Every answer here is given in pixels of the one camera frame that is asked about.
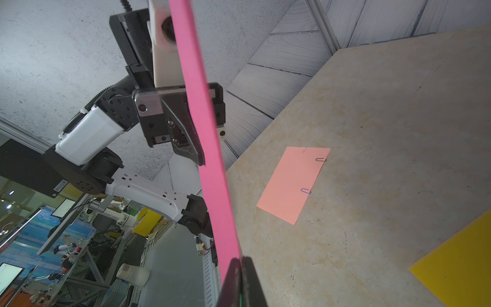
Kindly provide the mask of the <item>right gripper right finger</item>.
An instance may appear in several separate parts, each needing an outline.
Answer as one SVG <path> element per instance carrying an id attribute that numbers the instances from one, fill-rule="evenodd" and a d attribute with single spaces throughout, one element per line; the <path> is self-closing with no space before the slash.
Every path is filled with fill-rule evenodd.
<path id="1" fill-rule="evenodd" d="M 254 262 L 251 257 L 243 257 L 241 306 L 268 307 Z"/>

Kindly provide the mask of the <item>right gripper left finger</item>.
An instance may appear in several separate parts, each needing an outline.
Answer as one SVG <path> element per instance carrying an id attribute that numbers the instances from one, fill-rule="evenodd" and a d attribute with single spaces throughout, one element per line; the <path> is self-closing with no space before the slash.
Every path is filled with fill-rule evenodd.
<path id="1" fill-rule="evenodd" d="M 240 260 L 233 258 L 223 282 L 216 307 L 240 307 L 242 288 L 242 268 Z"/>

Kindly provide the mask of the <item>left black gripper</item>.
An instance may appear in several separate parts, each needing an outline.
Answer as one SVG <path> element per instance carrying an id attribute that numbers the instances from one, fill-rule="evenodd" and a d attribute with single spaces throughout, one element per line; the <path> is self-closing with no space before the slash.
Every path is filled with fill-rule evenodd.
<path id="1" fill-rule="evenodd" d="M 134 90 L 132 99 L 149 147 L 170 143 L 176 155 L 205 164 L 184 85 Z"/>

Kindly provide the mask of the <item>magenta paper sheet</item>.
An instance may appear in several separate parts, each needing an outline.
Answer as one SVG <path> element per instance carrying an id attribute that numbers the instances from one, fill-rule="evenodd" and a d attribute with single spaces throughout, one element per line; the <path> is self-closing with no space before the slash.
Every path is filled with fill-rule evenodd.
<path id="1" fill-rule="evenodd" d="M 190 1 L 170 1 L 171 17 L 187 91 L 190 114 L 204 153 L 199 167 L 203 199 L 212 223 L 221 282 L 230 262 L 240 257 L 240 244 L 222 161 L 216 118 L 208 90 Z"/>

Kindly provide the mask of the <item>salmon pink paper sheet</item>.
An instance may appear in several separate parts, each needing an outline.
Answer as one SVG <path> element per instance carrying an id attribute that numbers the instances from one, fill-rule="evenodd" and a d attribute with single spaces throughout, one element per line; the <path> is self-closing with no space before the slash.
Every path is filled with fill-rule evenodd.
<path id="1" fill-rule="evenodd" d="M 296 224 L 310 194 L 300 191 L 310 189 L 318 178 L 324 162 L 316 158 L 327 158 L 329 148 L 287 147 L 271 179 L 262 193 L 257 207 L 280 218 Z"/>

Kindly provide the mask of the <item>yellow paper sheet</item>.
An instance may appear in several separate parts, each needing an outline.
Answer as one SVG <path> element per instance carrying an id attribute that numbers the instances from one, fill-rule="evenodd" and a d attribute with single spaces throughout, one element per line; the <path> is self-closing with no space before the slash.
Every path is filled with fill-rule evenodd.
<path id="1" fill-rule="evenodd" d="M 490 211 L 409 271 L 445 306 L 490 306 Z"/>

